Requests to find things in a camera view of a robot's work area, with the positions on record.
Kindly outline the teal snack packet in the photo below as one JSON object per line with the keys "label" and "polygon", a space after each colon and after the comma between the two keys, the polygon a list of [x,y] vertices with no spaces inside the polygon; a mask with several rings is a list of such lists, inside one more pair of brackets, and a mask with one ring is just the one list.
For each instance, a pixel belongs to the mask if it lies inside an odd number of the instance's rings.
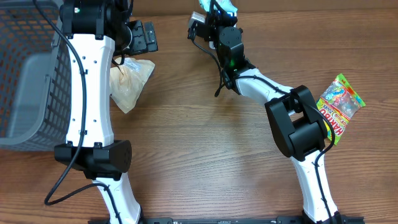
{"label": "teal snack packet", "polygon": [[[230,0],[216,0],[216,2],[226,12],[236,13],[238,11],[238,8],[235,7]],[[200,4],[201,8],[205,12],[209,12],[210,11],[210,3],[211,3],[211,0],[199,0],[199,4]]]}

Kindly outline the beige snack bag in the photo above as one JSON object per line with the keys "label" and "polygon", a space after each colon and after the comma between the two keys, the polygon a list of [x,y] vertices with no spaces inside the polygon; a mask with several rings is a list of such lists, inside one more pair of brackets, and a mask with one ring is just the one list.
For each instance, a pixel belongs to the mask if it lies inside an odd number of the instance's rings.
{"label": "beige snack bag", "polygon": [[110,70],[110,94],[119,109],[125,114],[136,105],[137,100],[155,69],[150,60],[125,58],[122,65]]}

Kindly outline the green candy bag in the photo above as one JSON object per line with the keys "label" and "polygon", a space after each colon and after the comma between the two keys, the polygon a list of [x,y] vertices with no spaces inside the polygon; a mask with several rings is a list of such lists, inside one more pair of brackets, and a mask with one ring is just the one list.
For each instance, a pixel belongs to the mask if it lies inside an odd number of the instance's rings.
{"label": "green candy bag", "polygon": [[318,110],[333,127],[334,145],[338,144],[354,114],[365,106],[345,76],[342,73],[337,75],[317,101]]}

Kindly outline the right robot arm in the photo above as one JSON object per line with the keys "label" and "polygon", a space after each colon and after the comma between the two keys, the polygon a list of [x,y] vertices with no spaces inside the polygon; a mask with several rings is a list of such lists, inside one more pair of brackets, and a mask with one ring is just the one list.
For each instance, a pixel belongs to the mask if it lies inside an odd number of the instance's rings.
{"label": "right robot arm", "polygon": [[265,77],[244,55],[237,18],[224,10],[207,12],[198,35],[213,41],[220,68],[220,87],[264,105],[275,144],[294,164],[308,223],[341,223],[325,170],[329,124],[318,111],[310,90],[291,88]]}

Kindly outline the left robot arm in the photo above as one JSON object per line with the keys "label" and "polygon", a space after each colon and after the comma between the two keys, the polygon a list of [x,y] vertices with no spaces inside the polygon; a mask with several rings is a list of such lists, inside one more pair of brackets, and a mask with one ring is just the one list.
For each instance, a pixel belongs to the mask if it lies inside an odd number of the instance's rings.
{"label": "left robot arm", "polygon": [[56,161],[84,173],[100,190],[109,223],[142,223],[128,170],[132,148],[116,140],[109,114],[114,56],[158,49],[150,22],[130,21],[132,1],[65,1],[58,34],[68,46],[71,66],[71,112],[66,140],[55,146]]}

